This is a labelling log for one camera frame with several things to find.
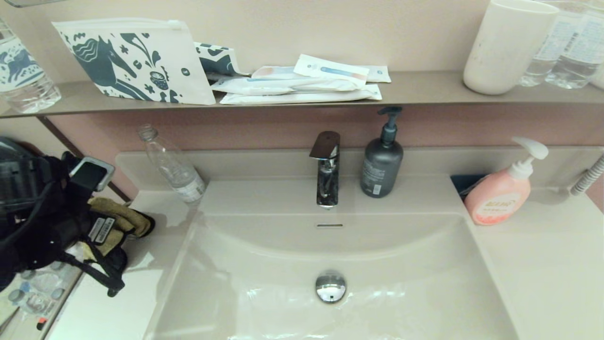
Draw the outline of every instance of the black soap bottle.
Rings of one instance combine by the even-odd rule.
[[[387,114],[388,123],[382,128],[382,135],[369,142],[365,148],[365,161],[361,174],[361,189],[374,198],[388,195],[394,187],[403,160],[403,148],[396,138],[396,117],[403,109],[399,106],[381,109],[378,114]]]

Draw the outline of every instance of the white pump nozzle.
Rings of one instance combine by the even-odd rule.
[[[532,139],[514,137],[512,140],[522,145],[522,147],[528,151],[530,156],[525,160],[514,162],[514,164],[512,164],[507,171],[510,176],[519,180],[529,178],[533,174],[532,161],[535,159],[546,158],[550,151],[547,149],[547,146]]]

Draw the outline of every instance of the shelf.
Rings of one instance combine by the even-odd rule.
[[[307,103],[284,105],[189,105],[145,102],[133,99],[121,99],[104,96],[92,82],[73,82],[60,84],[63,99],[52,107],[36,114],[19,114],[8,110],[0,114],[1,118],[27,116],[55,116],[64,114],[111,113],[115,111],[137,110],[212,110],[241,109],[262,107],[350,107],[356,105],[446,105],[446,104],[522,104],[522,103],[604,103],[604,91],[591,85],[581,90],[565,90],[548,83],[524,88],[516,87],[500,96],[485,96],[475,93],[463,85],[459,71],[430,72],[392,72],[392,83],[380,83],[383,100],[357,100],[355,102]]]

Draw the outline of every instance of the pink wall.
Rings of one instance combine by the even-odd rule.
[[[310,148],[316,135],[332,129],[345,148],[376,138],[384,118],[377,108],[258,108],[138,111],[51,117],[85,154],[113,162],[120,151],[143,150],[137,127],[155,125],[182,149]],[[403,146],[511,145],[525,136],[547,145],[604,145],[604,119],[598,105],[408,106],[399,119]],[[138,190],[118,170],[114,182],[127,195]],[[602,181],[590,196],[604,206]]]

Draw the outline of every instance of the countertop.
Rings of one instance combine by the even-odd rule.
[[[142,339],[197,212],[169,191],[141,191],[132,207],[150,212],[158,225],[125,245],[126,288],[108,298],[106,289],[83,278],[50,340]],[[477,227],[477,241],[526,338],[604,338],[603,226],[604,216],[587,196],[535,189],[509,221]]]

